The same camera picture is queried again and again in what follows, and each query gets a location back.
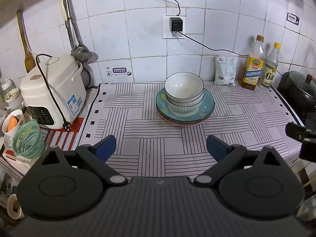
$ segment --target green basket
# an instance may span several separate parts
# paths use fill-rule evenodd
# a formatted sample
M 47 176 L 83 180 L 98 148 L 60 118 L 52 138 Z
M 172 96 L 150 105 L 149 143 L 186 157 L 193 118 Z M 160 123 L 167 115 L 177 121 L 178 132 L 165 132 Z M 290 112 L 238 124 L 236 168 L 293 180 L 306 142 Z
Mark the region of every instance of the green basket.
M 18 129 L 12 142 L 15 156 L 35 159 L 44 152 L 44 140 L 39 127 L 33 119 Z

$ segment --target ribbed black surface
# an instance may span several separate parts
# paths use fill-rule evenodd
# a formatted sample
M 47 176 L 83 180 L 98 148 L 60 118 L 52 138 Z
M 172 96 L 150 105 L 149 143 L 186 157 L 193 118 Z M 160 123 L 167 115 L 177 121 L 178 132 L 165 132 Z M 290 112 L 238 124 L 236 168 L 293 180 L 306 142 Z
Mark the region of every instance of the ribbed black surface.
M 76 218 L 47 222 L 26 218 L 12 236 L 308 236 L 294 217 L 250 220 L 222 206 L 207 188 L 187 178 L 133 178 L 108 190 L 95 208 Z

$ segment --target tiled wall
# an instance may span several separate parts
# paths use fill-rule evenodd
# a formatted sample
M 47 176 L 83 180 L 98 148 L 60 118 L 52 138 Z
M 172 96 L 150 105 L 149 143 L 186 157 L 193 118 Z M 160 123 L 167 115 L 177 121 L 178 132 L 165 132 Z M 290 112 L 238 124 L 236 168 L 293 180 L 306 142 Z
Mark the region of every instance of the tiled wall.
M 186 33 L 213 49 L 248 54 L 257 34 L 266 53 L 280 42 L 279 72 L 289 69 L 316 77 L 316 0 L 178 0 L 186 16 Z M 86 65 L 93 84 L 113 81 L 163 81 L 190 71 L 209 81 L 214 77 L 213 52 L 189 39 L 163 39 L 162 17 L 176 15 L 172 0 L 72 0 L 80 35 L 93 52 Z M 58 0 L 14 0 L 0 11 L 1 81 L 26 75 L 16 21 L 23 9 L 27 36 L 36 53 L 70 53 Z M 286 21 L 287 12 L 300 18 Z M 245 58 L 239 59 L 239 65 Z M 112 67 L 126 67 L 131 76 L 108 77 Z M 277 73 L 275 83 L 280 79 Z

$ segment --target stack of bowls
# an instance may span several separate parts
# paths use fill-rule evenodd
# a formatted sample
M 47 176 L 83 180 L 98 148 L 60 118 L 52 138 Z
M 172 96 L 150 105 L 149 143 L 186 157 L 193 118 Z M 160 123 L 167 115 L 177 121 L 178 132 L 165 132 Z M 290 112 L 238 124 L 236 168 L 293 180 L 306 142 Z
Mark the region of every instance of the stack of bowls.
M 204 83 L 193 73 L 179 72 L 167 78 L 165 91 L 170 111 L 177 116 L 190 117 L 199 111 Z

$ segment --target white rice cooker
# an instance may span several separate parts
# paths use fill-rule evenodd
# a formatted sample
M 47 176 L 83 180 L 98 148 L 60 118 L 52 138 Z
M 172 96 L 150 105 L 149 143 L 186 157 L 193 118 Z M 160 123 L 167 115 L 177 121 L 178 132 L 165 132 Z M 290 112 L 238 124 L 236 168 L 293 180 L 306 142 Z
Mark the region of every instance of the white rice cooker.
M 65 119 L 71 123 L 79 114 L 86 90 L 80 73 L 83 66 L 71 55 L 53 57 L 40 63 L 52 94 Z M 32 116 L 45 128 L 63 128 L 63 118 L 54 103 L 39 68 L 34 67 L 22 80 L 21 94 Z

